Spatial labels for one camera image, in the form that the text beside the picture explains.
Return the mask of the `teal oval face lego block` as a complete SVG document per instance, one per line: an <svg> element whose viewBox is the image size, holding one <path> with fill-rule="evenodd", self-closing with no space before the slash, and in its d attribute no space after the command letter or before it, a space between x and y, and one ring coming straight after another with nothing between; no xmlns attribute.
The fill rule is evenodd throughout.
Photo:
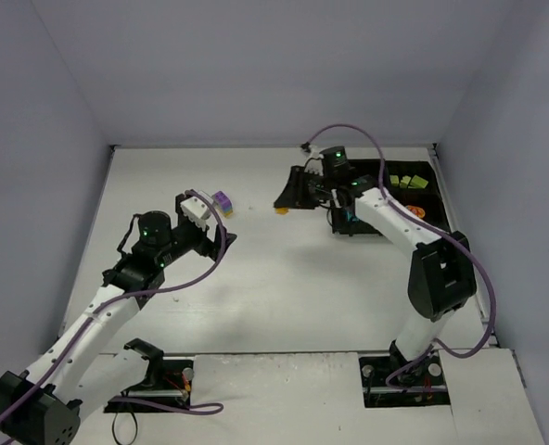
<svg viewBox="0 0 549 445"><path fill-rule="evenodd" d="M346 220L350 223L354 223L358 221L358 218L350 211L345 211Z"/></svg>

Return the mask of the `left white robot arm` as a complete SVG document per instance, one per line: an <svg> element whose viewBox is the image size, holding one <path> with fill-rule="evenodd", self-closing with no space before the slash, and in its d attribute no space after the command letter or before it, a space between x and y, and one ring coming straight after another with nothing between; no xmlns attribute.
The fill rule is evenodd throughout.
<svg viewBox="0 0 549 445"><path fill-rule="evenodd" d="M220 264L236 240L211 198L188 190L175 199L177 219L153 210L136 213L120 242L117 263L64 334L20 374L0 377L0 432L20 444L69 444L92 413L126 389L152 386L163 374L163 352L140 338L127 342L105 367L94 362L123 326L161 293L166 269L194 251Z"/></svg>

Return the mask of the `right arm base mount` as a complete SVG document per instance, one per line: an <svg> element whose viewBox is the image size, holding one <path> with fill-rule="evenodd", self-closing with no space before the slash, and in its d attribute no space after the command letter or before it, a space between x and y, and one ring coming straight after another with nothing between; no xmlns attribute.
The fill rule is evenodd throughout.
<svg viewBox="0 0 549 445"><path fill-rule="evenodd" d="M359 357L366 409L419 408L451 404L437 351L433 350L420 364L393 377L388 385L387 378L399 367L399 364L391 362L389 355Z"/></svg>

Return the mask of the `orange oval lego block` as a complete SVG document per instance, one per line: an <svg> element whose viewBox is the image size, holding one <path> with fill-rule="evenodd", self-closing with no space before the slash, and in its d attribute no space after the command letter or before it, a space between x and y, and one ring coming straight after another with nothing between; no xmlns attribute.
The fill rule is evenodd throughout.
<svg viewBox="0 0 549 445"><path fill-rule="evenodd" d="M417 218L424 219L426 217L426 211L421 207L407 205L406 208L411 211Z"/></svg>

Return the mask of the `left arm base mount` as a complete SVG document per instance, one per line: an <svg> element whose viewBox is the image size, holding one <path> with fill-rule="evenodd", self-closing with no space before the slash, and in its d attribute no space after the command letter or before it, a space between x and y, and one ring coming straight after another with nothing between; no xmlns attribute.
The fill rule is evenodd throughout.
<svg viewBox="0 0 549 445"><path fill-rule="evenodd" d="M169 359L163 350L140 338L135 338L123 347L137 352L147 363L144 379L121 392L120 397L139 399L187 410L190 406L191 377L183 371L194 371L190 359Z"/></svg>

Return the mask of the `purple blue orange lego stack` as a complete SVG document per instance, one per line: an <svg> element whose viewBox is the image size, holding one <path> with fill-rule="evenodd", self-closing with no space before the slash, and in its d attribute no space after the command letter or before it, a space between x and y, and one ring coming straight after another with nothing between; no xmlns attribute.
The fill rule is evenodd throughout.
<svg viewBox="0 0 549 445"><path fill-rule="evenodd" d="M225 218L230 217L234 213L232 201L225 192L217 191L211 197L213 203Z"/></svg>

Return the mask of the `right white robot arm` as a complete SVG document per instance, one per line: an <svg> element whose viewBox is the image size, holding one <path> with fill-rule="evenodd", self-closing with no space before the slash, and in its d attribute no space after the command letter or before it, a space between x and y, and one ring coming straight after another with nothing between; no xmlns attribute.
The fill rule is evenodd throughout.
<svg viewBox="0 0 549 445"><path fill-rule="evenodd" d="M291 168L276 210L314 210L326 203L349 210L380 232L410 262L406 295L407 320L390 346L401 365L418 359L440 334L447 320L477 291L467 238L426 227L393 198L381 179L360 174L343 146L316 151L305 146L306 161Z"/></svg>

